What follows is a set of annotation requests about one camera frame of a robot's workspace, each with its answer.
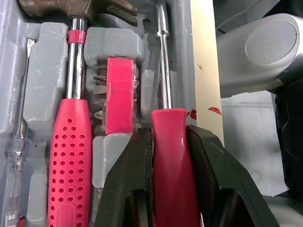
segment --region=tool case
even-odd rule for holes
[[[131,139],[131,134],[105,136],[102,130],[102,83],[104,66],[109,57],[131,58],[136,64],[139,82],[135,98],[137,127],[150,127],[151,112],[162,108],[159,66],[159,44],[155,36],[153,0],[129,1],[137,8],[138,27],[107,14],[87,31],[84,57],[86,81],[84,98],[89,103],[92,142],[92,193],[90,225],[96,218],[106,175]],[[60,101],[65,97],[68,60],[67,35],[70,21],[62,14],[43,19],[29,18],[18,0],[0,0],[0,170],[6,162],[5,148],[12,137],[17,97],[24,73],[26,43],[33,46],[26,87],[23,117],[28,124],[30,150],[30,186],[27,205],[27,227],[47,226],[47,194],[50,144]],[[193,40],[190,1],[169,0],[169,59],[174,107],[196,108]],[[187,124],[196,120],[187,118]]]

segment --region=hammer head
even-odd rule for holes
[[[125,22],[138,26],[137,9],[126,0],[19,0],[20,5],[30,17],[45,17],[54,11],[65,13],[68,17],[86,18],[89,22],[99,13],[114,15]]]

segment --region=red ring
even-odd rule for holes
[[[71,30],[68,32],[68,44],[78,43],[84,44],[86,39],[86,32],[80,30]]]

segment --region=red rubber grip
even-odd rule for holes
[[[188,151],[186,110],[155,110],[153,156],[156,227],[200,227],[194,170]]]
[[[62,100],[51,146],[48,227],[88,227],[91,140],[87,102]]]

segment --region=metal shaft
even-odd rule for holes
[[[27,50],[26,50],[27,56],[26,56],[25,70],[24,70],[24,75],[22,76],[20,82],[20,92],[19,92],[18,106],[16,111],[16,124],[15,124],[14,137],[20,137],[22,139],[27,136],[27,124],[23,119],[23,109],[24,109],[25,91],[27,86],[29,56],[34,43],[35,41],[33,39],[27,40]]]
[[[158,0],[155,3],[156,14],[156,37],[159,40],[160,45],[160,68],[162,76],[162,99],[163,108],[171,109],[172,94],[171,94],[171,82],[170,82],[170,70],[169,70],[169,56],[167,48],[167,38],[169,37],[169,25],[167,17],[166,2]]]
[[[86,19],[74,17],[71,21],[71,29],[86,32]],[[82,99],[85,82],[84,45],[71,43],[69,49],[66,98]]]

